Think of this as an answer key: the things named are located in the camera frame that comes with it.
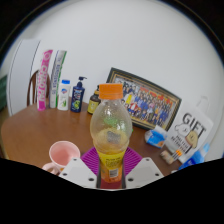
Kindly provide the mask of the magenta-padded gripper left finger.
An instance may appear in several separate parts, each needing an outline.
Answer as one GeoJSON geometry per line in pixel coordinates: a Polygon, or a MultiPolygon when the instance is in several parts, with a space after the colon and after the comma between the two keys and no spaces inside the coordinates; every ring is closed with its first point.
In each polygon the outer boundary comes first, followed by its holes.
{"type": "Polygon", "coordinates": [[[60,177],[84,188],[95,189],[98,183],[100,162],[95,148],[80,158],[73,158],[63,169],[60,177]]]}

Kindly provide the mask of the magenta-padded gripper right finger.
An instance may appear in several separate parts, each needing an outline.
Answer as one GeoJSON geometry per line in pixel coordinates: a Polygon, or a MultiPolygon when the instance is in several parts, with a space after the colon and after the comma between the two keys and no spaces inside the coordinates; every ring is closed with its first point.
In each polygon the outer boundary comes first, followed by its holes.
{"type": "Polygon", "coordinates": [[[143,187],[163,178],[164,175],[150,157],[143,158],[128,148],[123,158],[123,186],[125,189],[143,187]]]}

